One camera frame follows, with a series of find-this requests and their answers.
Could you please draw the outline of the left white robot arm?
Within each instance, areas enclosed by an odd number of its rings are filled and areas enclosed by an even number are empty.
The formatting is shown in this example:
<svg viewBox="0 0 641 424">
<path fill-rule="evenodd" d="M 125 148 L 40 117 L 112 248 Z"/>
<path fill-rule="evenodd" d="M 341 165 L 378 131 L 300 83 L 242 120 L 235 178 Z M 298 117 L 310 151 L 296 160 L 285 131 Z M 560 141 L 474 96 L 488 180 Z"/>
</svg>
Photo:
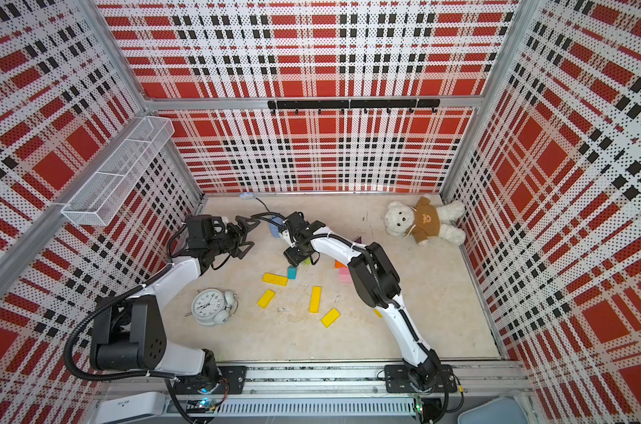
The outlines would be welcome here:
<svg viewBox="0 0 641 424">
<path fill-rule="evenodd" d="M 166 245 L 167 264 L 146 282 L 97 301 L 67 337 L 64 367 L 76 378 L 106 382 L 135 377 L 171 382 L 192 379 L 213 390 L 223 376 L 211 351 L 168 339 L 161 311 L 208 270 L 216 258 L 243 259 L 258 221 L 201 215 L 186 219 Z"/>
</svg>

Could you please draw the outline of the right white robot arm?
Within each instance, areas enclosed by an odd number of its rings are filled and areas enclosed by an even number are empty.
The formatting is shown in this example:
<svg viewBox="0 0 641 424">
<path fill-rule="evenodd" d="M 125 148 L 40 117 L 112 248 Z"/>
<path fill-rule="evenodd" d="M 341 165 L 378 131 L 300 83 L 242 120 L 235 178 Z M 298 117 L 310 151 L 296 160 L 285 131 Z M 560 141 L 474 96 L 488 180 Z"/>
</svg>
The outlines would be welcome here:
<svg viewBox="0 0 641 424">
<path fill-rule="evenodd" d="M 320 221 L 308 223 L 300 212 L 285 217 L 278 232 L 289 245 L 283 255 L 291 265 L 299 265 L 313 254 L 325 254 L 347 267 L 359 298 L 382 315 L 396 339 L 414 390 L 432 392 L 435 379 L 442 374 L 442 363 L 412 321 L 400 276 L 382 246 L 347 240 Z"/>
</svg>

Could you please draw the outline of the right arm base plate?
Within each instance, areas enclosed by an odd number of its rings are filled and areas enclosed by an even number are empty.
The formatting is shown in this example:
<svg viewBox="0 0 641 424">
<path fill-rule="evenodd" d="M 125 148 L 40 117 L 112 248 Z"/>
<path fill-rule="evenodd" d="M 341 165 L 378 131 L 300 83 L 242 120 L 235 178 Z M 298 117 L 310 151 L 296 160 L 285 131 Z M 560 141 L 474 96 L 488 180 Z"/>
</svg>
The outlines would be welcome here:
<svg viewBox="0 0 641 424">
<path fill-rule="evenodd" d="M 450 365 L 441 370 L 422 374 L 406 364 L 384 367 L 384 381 L 388 393 L 458 393 L 458 383 Z"/>
</svg>

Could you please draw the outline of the teal triangle block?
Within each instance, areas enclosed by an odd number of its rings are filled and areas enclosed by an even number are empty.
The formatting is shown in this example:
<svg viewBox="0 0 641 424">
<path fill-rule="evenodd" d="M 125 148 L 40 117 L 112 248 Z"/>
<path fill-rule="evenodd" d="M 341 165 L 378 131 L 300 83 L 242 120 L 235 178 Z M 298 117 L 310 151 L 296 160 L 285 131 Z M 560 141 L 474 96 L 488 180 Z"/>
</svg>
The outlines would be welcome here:
<svg viewBox="0 0 641 424">
<path fill-rule="evenodd" d="M 287 271 L 287 277 L 290 280 L 294 280 L 297 278 L 297 268 L 290 266 Z"/>
</svg>

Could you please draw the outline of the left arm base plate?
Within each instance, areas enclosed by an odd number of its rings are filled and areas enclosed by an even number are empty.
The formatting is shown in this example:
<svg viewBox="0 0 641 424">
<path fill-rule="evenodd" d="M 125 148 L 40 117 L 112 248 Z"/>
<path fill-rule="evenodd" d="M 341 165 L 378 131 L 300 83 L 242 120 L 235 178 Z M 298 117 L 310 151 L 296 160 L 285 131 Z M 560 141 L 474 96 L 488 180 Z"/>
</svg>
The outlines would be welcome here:
<svg viewBox="0 0 641 424">
<path fill-rule="evenodd" d="M 218 366 L 215 373 L 180 377 L 173 385 L 177 395 L 239 395 L 246 382 L 247 367 Z"/>
</svg>

